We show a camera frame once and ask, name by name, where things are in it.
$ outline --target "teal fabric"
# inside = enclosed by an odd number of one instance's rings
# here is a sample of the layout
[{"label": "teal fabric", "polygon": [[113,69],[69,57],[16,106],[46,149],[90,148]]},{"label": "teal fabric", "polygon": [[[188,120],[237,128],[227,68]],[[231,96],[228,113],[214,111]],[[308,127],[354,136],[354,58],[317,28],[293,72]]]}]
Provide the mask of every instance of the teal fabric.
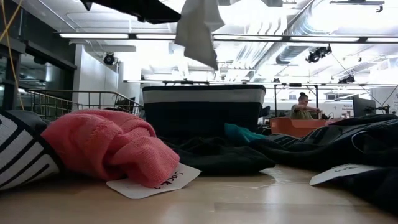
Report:
[{"label": "teal fabric", "polygon": [[262,134],[253,133],[247,128],[242,128],[235,124],[225,124],[224,128],[226,137],[238,144],[249,144],[251,141],[266,138]]}]

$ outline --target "handwritten label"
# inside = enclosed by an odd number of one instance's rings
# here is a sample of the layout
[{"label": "handwritten label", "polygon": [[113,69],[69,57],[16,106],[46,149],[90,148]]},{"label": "handwritten label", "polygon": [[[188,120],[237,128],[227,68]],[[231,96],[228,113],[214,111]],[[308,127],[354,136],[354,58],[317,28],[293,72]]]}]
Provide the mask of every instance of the handwritten label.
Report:
[{"label": "handwritten label", "polygon": [[380,169],[380,167],[367,166],[361,164],[345,164],[342,166],[331,168],[328,171],[313,176],[311,178],[310,185],[317,185],[324,183],[328,180],[334,179],[336,177],[344,177],[347,175],[360,174],[375,169]]},{"label": "handwritten label", "polygon": [[199,174],[198,169],[179,164],[165,182],[154,188],[144,187],[130,179],[108,181],[106,185],[129,199],[142,199],[162,192],[181,189]]}]

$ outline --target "pink towel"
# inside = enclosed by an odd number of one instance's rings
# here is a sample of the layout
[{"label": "pink towel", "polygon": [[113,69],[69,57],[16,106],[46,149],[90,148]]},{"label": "pink towel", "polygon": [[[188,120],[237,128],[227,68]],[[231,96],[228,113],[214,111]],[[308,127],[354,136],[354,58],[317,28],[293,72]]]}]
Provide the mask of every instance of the pink towel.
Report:
[{"label": "pink towel", "polygon": [[62,116],[43,133],[72,171],[103,180],[127,175],[156,187],[175,170],[179,156],[137,116],[110,110],[79,110]]}]

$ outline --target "table surface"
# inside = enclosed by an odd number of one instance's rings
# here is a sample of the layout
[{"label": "table surface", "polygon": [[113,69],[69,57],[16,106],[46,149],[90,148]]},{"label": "table surface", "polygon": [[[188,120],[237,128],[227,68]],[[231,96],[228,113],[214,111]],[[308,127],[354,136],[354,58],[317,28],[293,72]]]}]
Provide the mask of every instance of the table surface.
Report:
[{"label": "table surface", "polygon": [[313,172],[277,166],[255,177],[199,177],[184,189],[130,200],[103,182],[47,181],[0,194],[0,223],[398,223]]}]

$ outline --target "yellow cable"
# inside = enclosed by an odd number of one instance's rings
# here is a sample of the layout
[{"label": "yellow cable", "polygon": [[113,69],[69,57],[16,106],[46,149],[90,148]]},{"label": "yellow cable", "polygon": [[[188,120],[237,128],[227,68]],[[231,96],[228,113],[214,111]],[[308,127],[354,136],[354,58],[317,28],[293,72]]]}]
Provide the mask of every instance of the yellow cable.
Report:
[{"label": "yellow cable", "polygon": [[1,4],[1,8],[2,8],[2,18],[3,18],[3,20],[4,20],[4,25],[6,26],[6,29],[4,30],[4,32],[2,33],[2,35],[1,35],[1,37],[0,37],[0,41],[2,40],[2,38],[4,37],[4,34],[5,34],[5,35],[6,35],[6,38],[7,38],[8,53],[9,53],[10,59],[11,59],[12,74],[14,75],[14,81],[15,81],[15,86],[16,86],[16,89],[17,89],[18,99],[19,99],[19,102],[21,103],[22,109],[25,110],[24,105],[22,104],[21,94],[19,94],[19,91],[18,91],[18,87],[19,87],[19,85],[18,85],[18,78],[17,78],[17,74],[16,74],[16,71],[15,71],[14,62],[13,62],[13,60],[12,60],[12,50],[11,50],[11,45],[10,45],[10,38],[9,38],[9,35],[8,35],[8,28],[10,28],[10,26],[11,26],[11,24],[12,24],[12,21],[13,21],[14,18],[15,18],[15,15],[17,14],[19,8],[21,7],[21,3],[22,3],[22,2],[23,2],[23,0],[20,0],[20,1],[19,1],[18,7],[17,7],[16,11],[14,12],[14,15],[12,15],[12,17],[11,17],[11,19],[10,19],[10,21],[9,21],[8,24],[7,24],[7,20],[6,20],[6,8],[4,7],[4,2]]}]

